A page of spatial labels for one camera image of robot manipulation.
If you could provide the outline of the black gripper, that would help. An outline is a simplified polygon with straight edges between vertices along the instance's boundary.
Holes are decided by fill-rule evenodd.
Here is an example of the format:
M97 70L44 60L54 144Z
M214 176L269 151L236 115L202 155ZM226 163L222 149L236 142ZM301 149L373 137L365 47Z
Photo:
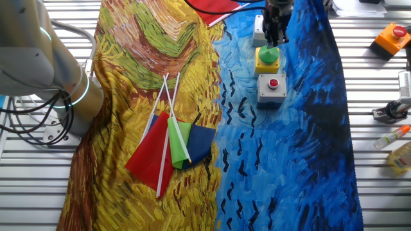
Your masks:
M288 43L286 28L293 12L293 3L266 3L263 10L263 32L266 47L273 48Z

